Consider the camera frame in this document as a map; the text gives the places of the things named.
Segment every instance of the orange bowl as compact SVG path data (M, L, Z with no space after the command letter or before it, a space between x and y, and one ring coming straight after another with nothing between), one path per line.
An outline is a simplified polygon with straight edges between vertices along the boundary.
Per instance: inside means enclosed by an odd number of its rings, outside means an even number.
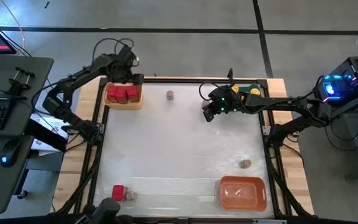
M224 209L263 212L267 207L265 183L259 177L224 176L219 199Z

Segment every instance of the gray floor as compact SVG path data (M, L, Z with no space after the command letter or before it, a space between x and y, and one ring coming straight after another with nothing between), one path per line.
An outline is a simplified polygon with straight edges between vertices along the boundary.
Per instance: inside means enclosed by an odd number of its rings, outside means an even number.
M46 9L47 1L5 1L22 26L257 28L252 0L53 0ZM358 30L358 0L259 0L259 6L265 29ZM0 26L16 26L1 3ZM21 43L20 33L7 34ZM25 36L31 54L55 59L52 82L88 65L95 42L103 37L133 38L140 57L136 71L145 75L224 77L232 67L235 77L266 77L257 34L26 32ZM318 76L358 55L356 37L266 35L273 75L285 79L289 95L303 95ZM113 46L105 42L97 54L112 52ZM315 214L358 221L358 181L343 178L357 166L353 155L331 148L321 129L302 132L300 147ZM48 213L56 180L54 174L32 172L25 187L33 197L12 199L0 218Z

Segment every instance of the desk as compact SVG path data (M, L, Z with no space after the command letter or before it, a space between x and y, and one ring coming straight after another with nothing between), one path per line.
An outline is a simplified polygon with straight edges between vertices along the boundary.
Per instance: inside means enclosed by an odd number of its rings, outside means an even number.
M22 103L17 102L14 105L5 128L0 130L0 157L5 143L23 135L23 133L30 134L31 130L29 130L29 128L36 126L36 124L30 120L32 109L25 104L30 105L32 96L43 87L52 64L53 60L51 58L0 55L0 90L9 89L10 84L8 78L13 78L16 74L15 67L21 67L29 72L34 72L36 75L36 77L29 82L31 89L24 91L22 94L27 97L27 100L23 100ZM25 79L26 77L24 75L21 76L20 82L24 83ZM0 164L0 213L5 211L12 194L21 191L28 171L25 168L25 164L33 140L34 138L32 136L24 136L22 138L17 161L12 167L5 168Z
M284 81L282 79L267 79L268 92L270 96L285 97L287 95L285 91ZM96 94L98 92L99 78L95 78L92 82L87 83L82 87L80 93L80 100L76 109L76 114L82 119L91 119L93 114L93 108L96 102ZM103 105L100 105L98 119L101 121ZM273 116L276 123L286 123L292 120L290 112L287 111L274 111ZM75 139L72 145L78 144L82 139ZM297 143L285 141L285 143L291 147L294 147L299 151ZM67 152L63 158L62 169L55 190L54 206L60 208L66 200L71 196L76 189L80 175L81 168L85 156L85 145L76 147ZM311 205L309 190L306 182L305 172L303 170L301 159L285 147L281 148L284 173L287 180L288 188L292 191L296 199L302 204L306 211L313 213L313 207ZM283 197L281 191L277 188L277 196L281 211L284 211ZM86 204L88 196L88 189L85 189L81 206Z

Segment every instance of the computer mouse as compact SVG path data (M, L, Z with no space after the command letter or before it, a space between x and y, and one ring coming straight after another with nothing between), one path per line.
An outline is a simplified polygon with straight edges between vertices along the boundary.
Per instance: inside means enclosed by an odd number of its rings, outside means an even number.
M2 150L2 156L0 158L1 165L3 167L11 167L16 163L17 153L20 148L20 139L9 140Z

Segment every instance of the black desk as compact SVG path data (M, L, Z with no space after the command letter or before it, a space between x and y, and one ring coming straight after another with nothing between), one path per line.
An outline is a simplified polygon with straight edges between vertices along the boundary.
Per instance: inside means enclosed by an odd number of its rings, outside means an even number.
M24 102L30 105L32 96L44 86L52 64L53 60L51 58L0 55L0 89L9 89L10 84L8 78L13 78L16 74L15 67L21 67L29 72L35 73L36 77L29 83L31 89L23 93L23 95L28 98ZM25 79L26 77L22 76L20 81L25 82ZM5 143L17 136L22 136L23 133L28 132L29 129L34 130L34 126L36 126L34 123L36 122L30 120L31 114L31 108L19 102L15 104L4 130L0 131L0 156ZM28 172L25 165L27 164L27 158L33 140L33 136L23 137L17 162L12 167L4 168L0 165L0 213L6 210L15 189L21 190L22 184L24 183L22 177L24 175L25 178Z

